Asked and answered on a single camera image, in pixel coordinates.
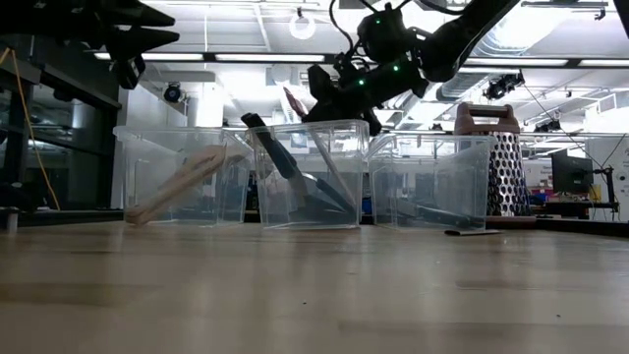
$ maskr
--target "ceiling light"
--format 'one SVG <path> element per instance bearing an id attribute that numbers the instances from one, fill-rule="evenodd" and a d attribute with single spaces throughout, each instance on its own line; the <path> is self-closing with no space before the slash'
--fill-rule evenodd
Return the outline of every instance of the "ceiling light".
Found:
<path id="1" fill-rule="evenodd" d="M 252 6 L 259 5 L 263 8 L 294 9 L 299 6 L 304 9 L 319 9 L 316 1 L 288 0 L 288 1 L 268 1 L 268 0 L 141 0 L 146 5 L 157 6 Z"/>
<path id="2" fill-rule="evenodd" d="M 109 53 L 94 53 L 98 60 L 111 60 Z M 203 54 L 200 53 L 144 53 L 144 60 L 149 61 L 202 61 Z"/>
<path id="3" fill-rule="evenodd" d="M 111 60 L 109 53 L 94 53 L 94 56 L 98 60 Z"/>
<path id="4" fill-rule="evenodd" d="M 467 68 L 463 67 L 459 69 L 459 73 L 463 74 L 520 74 L 519 69 L 509 68 Z"/>
<path id="5" fill-rule="evenodd" d="M 564 66 L 567 59 L 535 59 L 535 58 L 468 58 L 466 65 L 488 65 L 493 67 L 509 66 Z"/>
<path id="6" fill-rule="evenodd" d="M 222 62 L 322 63 L 323 55 L 312 54 L 216 54 Z"/>
<path id="7" fill-rule="evenodd" d="M 306 20 L 307 24 L 303 29 L 297 29 L 297 22 L 300 19 Z M 288 31 L 297 39 L 306 40 L 312 37 L 316 31 L 315 19 L 310 16 L 293 15 L 288 23 Z"/>
<path id="8" fill-rule="evenodd" d="M 579 66 L 629 67 L 629 59 L 585 59 Z"/>
<path id="9" fill-rule="evenodd" d="M 144 60 L 168 61 L 168 60 L 203 60 L 203 54 L 200 53 L 144 53 Z"/>

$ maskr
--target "wooden handle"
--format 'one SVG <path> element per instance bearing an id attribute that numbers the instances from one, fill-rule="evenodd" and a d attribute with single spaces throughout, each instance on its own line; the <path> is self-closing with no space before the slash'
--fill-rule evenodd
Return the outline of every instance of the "wooden handle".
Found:
<path id="1" fill-rule="evenodd" d="M 473 117 L 509 118 L 509 109 L 505 106 L 470 104 L 468 107 Z"/>

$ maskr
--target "wooden stick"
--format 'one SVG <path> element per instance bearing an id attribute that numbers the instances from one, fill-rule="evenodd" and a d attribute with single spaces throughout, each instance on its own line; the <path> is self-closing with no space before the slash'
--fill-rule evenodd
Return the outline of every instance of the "wooden stick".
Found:
<path id="1" fill-rule="evenodd" d="M 230 162 L 238 162 L 245 158 L 242 154 L 230 149 Z M 158 214 L 171 207 L 172 203 L 182 194 L 188 192 L 198 183 L 218 172 L 227 158 L 225 146 L 209 146 L 192 155 L 182 167 L 175 172 L 158 189 L 157 194 L 139 206 L 125 210 L 125 220 L 136 225 L 144 225 Z"/>

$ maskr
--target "clear plastic bin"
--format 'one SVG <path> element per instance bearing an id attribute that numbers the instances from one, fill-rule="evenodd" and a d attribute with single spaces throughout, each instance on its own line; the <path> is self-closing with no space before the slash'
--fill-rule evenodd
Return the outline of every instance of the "clear plastic bin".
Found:
<path id="1" fill-rule="evenodd" d="M 382 136 L 368 164 L 373 222 L 398 230 L 485 229 L 494 137 Z"/>
<path id="2" fill-rule="evenodd" d="M 250 129 L 262 225 L 357 227 L 368 131 L 358 120 Z"/>
<path id="3" fill-rule="evenodd" d="M 125 219 L 202 226 L 242 222 L 253 149 L 214 128 L 116 127 L 123 144 Z"/>

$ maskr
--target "wooden tabletop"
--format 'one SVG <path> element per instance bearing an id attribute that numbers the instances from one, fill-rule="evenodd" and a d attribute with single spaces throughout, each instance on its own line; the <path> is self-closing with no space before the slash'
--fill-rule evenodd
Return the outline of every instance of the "wooden tabletop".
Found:
<path id="1" fill-rule="evenodd" d="M 7 354 L 629 348 L 623 240 L 106 223 L 0 241 Z"/>

